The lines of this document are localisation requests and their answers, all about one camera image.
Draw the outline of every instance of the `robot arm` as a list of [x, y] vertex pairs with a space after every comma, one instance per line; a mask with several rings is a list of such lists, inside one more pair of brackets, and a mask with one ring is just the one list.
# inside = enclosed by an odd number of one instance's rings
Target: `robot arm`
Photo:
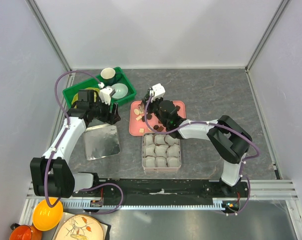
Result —
[[[148, 93], [142, 99], [143, 105], [146, 107], [150, 95], [152, 95], [147, 112], [151, 114], [154, 113], [167, 131], [177, 129], [170, 133], [170, 136], [173, 138], [195, 138], [211, 141], [218, 153], [224, 159], [221, 180], [230, 187], [236, 185], [240, 179], [239, 173], [242, 160], [250, 145], [236, 134], [223, 128], [206, 124], [207, 121], [191, 121], [180, 117], [173, 102], [163, 100], [164, 93], [165, 90], [160, 83], [148, 90]], [[251, 136], [229, 116], [223, 115], [221, 118], [209, 122], [229, 127], [242, 134], [250, 141], [252, 140]]]
[[92, 187], [93, 174], [86, 172], [72, 174], [67, 164], [77, 140], [93, 119], [109, 124], [114, 124], [121, 119], [117, 104], [111, 105], [113, 94], [114, 90], [110, 87], [103, 88], [100, 93], [94, 90], [79, 91], [78, 101], [67, 112], [69, 125], [65, 119], [52, 146], [42, 157], [34, 157], [30, 163], [34, 193], [37, 196], [44, 196], [45, 168], [52, 152], [55, 154], [50, 164], [53, 173], [48, 176], [49, 196], [69, 198], [75, 191]]

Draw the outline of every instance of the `green basket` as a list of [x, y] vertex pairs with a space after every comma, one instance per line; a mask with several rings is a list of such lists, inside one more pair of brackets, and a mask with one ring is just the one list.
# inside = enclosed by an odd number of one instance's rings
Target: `green basket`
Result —
[[[123, 70], [120, 67], [115, 67], [114, 68], [116, 73], [121, 73], [123, 75], [123, 77], [121, 78], [120, 81], [118, 81], [117, 83], [120, 84], [125, 84], [128, 88], [128, 93], [127, 96], [121, 98], [121, 99], [112, 99], [112, 103], [117, 103], [119, 106], [122, 106], [132, 100], [134, 100], [135, 95], [136, 95], [136, 90], [133, 87], [133, 85], [131, 84], [131, 82], [129, 81], [129, 79], [127, 78], [127, 76], [124, 74]], [[103, 78], [101, 77], [101, 75], [97, 75], [96, 76], [97, 79], [99, 79], [101, 82], [105, 83], [105, 81], [103, 80]], [[86, 88], [98, 88], [98, 82], [94, 79], [94, 78], [90, 78], [88, 80], [85, 80], [83, 82], [80, 82], [74, 86], [68, 87], [66, 89], [63, 90], [63, 96], [65, 98], [65, 101], [67, 103], [67, 106], [70, 108], [72, 106], [72, 100], [74, 98], [74, 96], [79, 92], [79, 90], [81, 89], [86, 89]]]

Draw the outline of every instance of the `wall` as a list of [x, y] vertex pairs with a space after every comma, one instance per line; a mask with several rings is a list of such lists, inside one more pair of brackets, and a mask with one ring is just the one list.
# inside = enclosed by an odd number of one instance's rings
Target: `wall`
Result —
[[280, 0], [36, 0], [74, 69], [245, 66]]
[[53, 87], [63, 72], [26, 2], [0, 1], [0, 239], [19, 220], [31, 159], [48, 145], [58, 111]]
[[251, 70], [280, 171], [302, 202], [302, 0], [293, 0]]

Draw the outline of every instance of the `gray floor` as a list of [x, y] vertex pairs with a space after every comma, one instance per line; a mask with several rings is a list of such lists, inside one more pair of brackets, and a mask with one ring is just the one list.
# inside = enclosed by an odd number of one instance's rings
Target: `gray floor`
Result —
[[[111, 225], [110, 240], [297, 240], [284, 201], [250, 201], [229, 217], [204, 210], [120, 210], [93, 217]], [[43, 240], [54, 231], [44, 232]]]
[[[99, 74], [99, 70], [90, 70]], [[135, 100], [140, 100], [147, 89], [161, 83], [165, 99], [181, 100], [186, 115], [191, 120], [213, 120], [229, 115], [239, 123], [259, 146], [261, 156], [246, 164], [244, 174], [254, 180], [275, 179], [272, 161], [263, 135], [261, 123], [253, 101], [250, 86], [243, 69], [131, 69], [124, 70], [137, 90]], [[88, 79], [77, 73], [74, 84]], [[104, 178], [177, 178], [219, 179], [223, 160], [208, 141], [188, 139], [181, 141], [182, 167], [176, 173], [145, 174], [141, 163], [142, 137], [130, 135], [130, 103], [119, 108], [122, 118], [118, 127], [121, 153], [104, 159], [87, 161], [84, 157], [83, 139], [80, 137], [71, 155], [72, 171], [97, 172]]]

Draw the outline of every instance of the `orange mug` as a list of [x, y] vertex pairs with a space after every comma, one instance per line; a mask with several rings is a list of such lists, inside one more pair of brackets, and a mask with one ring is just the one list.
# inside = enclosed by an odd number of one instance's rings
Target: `orange mug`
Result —
[[9, 240], [41, 240], [42, 232], [34, 226], [19, 225], [14, 223], [11, 225], [13, 230]]

